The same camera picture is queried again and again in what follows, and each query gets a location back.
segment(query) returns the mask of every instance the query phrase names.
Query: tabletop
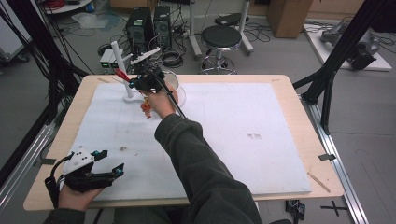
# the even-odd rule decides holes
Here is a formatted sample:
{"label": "tabletop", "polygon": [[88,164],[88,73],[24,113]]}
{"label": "tabletop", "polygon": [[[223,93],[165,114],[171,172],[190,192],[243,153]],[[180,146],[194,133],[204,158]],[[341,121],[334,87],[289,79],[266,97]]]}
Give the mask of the tabletop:
{"label": "tabletop", "polygon": [[[285,195],[253,195],[255,201],[324,198],[343,195],[343,187],[331,163],[329,161],[321,161],[318,158],[319,155],[325,154],[325,150],[288,77],[283,75],[178,75],[177,77],[181,84],[270,83],[272,85],[284,118],[290,129],[294,144],[298,150],[303,166],[307,171],[312,191],[309,193]],[[97,85],[100,83],[112,82],[116,82],[114,76],[94,75],[84,77],[73,103],[70,105],[64,121],[49,149],[47,158],[56,159],[58,161],[67,155],[76,139],[79,125],[91,103]],[[44,179],[50,175],[51,168],[52,165],[43,165],[40,168],[23,205],[26,210],[50,210],[53,208],[50,196],[44,185]],[[62,169],[57,169],[55,176],[59,176],[61,172]],[[91,203],[90,207],[147,206],[186,203],[188,203],[187,199],[94,201]]]}

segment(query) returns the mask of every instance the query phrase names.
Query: dark green sleeve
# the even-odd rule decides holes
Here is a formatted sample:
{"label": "dark green sleeve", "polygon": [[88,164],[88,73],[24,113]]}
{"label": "dark green sleeve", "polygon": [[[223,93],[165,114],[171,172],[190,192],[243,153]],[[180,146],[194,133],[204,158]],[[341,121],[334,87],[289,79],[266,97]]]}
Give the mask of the dark green sleeve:
{"label": "dark green sleeve", "polygon": [[49,212],[44,224],[84,224],[85,212],[58,208]]}
{"label": "dark green sleeve", "polygon": [[193,223],[262,223],[246,185],[233,179],[199,123],[169,115],[155,138],[169,154],[191,203]]}

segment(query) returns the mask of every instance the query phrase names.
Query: person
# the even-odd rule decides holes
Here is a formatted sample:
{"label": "person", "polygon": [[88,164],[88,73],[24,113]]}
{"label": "person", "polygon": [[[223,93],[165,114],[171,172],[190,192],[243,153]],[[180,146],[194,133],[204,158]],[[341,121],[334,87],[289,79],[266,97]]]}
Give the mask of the person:
{"label": "person", "polygon": [[[177,99],[175,89],[167,86]],[[202,126],[176,114],[165,91],[143,93],[162,119],[154,136],[169,155],[190,202],[185,222],[262,223],[250,190],[233,179],[204,139]],[[49,213],[45,223],[84,223],[88,205],[101,191],[80,193],[64,185],[59,207]]]}

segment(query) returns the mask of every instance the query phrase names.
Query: black stool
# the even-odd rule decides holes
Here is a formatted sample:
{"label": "black stool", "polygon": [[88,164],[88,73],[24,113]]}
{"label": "black stool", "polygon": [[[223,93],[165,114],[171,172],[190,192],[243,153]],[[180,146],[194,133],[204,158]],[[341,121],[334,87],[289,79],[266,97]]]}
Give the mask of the black stool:
{"label": "black stool", "polygon": [[[200,74],[207,74],[209,72],[217,72],[217,74],[236,74],[233,70],[233,61],[223,57],[221,53],[223,51],[230,51],[238,49],[241,44],[241,34],[225,25],[209,26],[204,29],[201,33],[201,41],[204,46],[209,48],[206,53],[206,57],[201,62]],[[216,51],[216,56],[211,56],[210,52]]]}

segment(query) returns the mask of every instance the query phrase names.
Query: gray floor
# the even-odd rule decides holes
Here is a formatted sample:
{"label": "gray floor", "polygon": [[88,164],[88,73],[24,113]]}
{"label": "gray floor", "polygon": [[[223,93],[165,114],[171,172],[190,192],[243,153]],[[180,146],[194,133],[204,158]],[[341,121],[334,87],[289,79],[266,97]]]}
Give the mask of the gray floor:
{"label": "gray floor", "polygon": [[[111,27],[103,30],[79,30],[70,22],[70,15],[60,18],[61,26],[72,31],[65,34],[84,62],[95,74],[102,74],[99,46],[110,42],[114,35],[122,35],[125,21],[118,17],[105,15],[111,20]],[[214,24],[215,17],[207,17],[205,26]],[[197,31],[204,20],[197,20]],[[265,18],[251,18],[250,22],[267,25]],[[227,53],[236,64],[238,74],[284,74],[292,82],[300,80],[317,71],[321,63],[305,34],[297,39],[274,38],[270,42],[252,42],[255,51],[247,56],[243,50]],[[183,66],[172,69],[179,75],[197,74],[199,61],[192,56],[190,43],[183,57]],[[393,51],[395,46],[388,47]],[[387,50],[379,51],[381,56],[396,67],[396,56]],[[85,66],[72,54],[74,63],[80,68]],[[34,62],[12,62],[1,68],[0,75],[0,164],[3,165],[13,149],[18,145],[47,103],[47,82],[39,73]],[[396,70],[390,72],[351,71],[340,69],[333,87],[330,131],[332,139],[346,167],[349,178],[361,201],[370,223],[396,223]],[[306,87],[297,90],[302,93]],[[38,168],[32,167],[28,176],[18,187],[13,198],[0,216],[0,223],[40,223],[48,211],[27,212],[22,204]],[[321,206],[346,207],[343,198],[302,200],[306,204],[306,217],[301,223],[352,223],[346,210]],[[283,201],[259,202],[263,223],[288,218]],[[86,223],[92,223],[97,210],[87,213]],[[112,223],[113,209],[105,209],[99,223]]]}

